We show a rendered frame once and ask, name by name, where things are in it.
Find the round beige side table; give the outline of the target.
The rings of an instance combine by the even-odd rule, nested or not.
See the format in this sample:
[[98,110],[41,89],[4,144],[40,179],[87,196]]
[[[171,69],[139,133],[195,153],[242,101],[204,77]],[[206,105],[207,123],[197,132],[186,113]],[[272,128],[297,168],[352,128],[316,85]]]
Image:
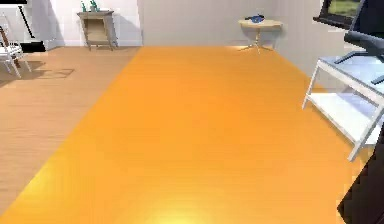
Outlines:
[[241,50],[255,48],[257,52],[260,52],[261,48],[265,50],[270,50],[270,51],[273,51],[275,48],[275,44],[272,44],[270,47],[265,47],[260,43],[261,30],[282,28],[283,26],[283,23],[280,21],[268,20],[268,19],[264,19],[263,21],[258,23],[254,23],[252,20],[239,20],[238,23],[241,27],[253,28],[256,30],[255,40],[248,46],[241,48]]

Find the grey wooden side table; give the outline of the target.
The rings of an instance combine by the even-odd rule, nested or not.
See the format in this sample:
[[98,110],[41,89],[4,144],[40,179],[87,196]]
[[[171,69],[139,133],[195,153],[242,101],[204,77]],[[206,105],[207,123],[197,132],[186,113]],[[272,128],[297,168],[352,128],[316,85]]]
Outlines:
[[77,13],[88,49],[92,46],[108,46],[113,51],[118,47],[113,13],[113,10]]

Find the white glass tv stand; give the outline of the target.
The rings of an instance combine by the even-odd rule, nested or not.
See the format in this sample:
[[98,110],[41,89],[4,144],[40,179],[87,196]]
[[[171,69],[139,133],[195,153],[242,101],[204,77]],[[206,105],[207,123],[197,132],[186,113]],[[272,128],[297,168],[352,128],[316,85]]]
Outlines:
[[[384,123],[384,60],[355,56],[336,64],[340,56],[320,57],[312,73],[302,108],[311,102],[353,144],[348,160],[373,146]],[[342,92],[314,92],[318,72],[323,70],[344,84]]]

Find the black framed window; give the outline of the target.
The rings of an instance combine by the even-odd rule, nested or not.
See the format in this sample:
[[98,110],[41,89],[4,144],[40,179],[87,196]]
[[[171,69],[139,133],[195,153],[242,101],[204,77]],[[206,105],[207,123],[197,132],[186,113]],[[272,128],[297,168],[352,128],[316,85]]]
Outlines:
[[323,0],[318,16],[313,20],[322,24],[348,30],[357,13],[361,0]]

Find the black floor lamp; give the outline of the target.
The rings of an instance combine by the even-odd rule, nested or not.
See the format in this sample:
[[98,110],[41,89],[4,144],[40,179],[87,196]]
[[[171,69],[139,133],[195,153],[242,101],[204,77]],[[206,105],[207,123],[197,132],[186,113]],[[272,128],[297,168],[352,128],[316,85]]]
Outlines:
[[9,38],[16,39],[25,53],[44,52],[44,42],[33,31],[28,9],[28,0],[0,0],[1,24],[10,29]]

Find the dark grey television set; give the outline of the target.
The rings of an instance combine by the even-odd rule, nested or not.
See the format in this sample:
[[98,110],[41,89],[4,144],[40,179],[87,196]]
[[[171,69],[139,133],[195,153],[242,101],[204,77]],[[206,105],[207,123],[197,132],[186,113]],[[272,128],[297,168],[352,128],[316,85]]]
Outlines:
[[340,64],[354,56],[376,57],[384,64],[384,0],[361,0],[344,41],[363,48],[335,61]]

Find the white chair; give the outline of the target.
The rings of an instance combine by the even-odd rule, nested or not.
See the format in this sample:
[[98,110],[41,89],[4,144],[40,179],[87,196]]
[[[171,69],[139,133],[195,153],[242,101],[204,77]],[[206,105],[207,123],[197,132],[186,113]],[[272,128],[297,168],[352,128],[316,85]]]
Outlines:
[[0,14],[0,63],[6,67],[8,73],[14,73],[16,77],[21,78],[19,71],[21,62],[31,72],[31,67],[24,59],[24,51],[9,19],[5,14]]

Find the black box furniture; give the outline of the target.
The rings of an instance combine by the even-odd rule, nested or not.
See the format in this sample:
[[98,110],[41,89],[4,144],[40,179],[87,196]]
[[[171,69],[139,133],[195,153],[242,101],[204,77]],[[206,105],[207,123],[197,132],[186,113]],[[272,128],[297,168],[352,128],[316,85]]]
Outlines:
[[345,224],[384,224],[384,135],[337,210]]

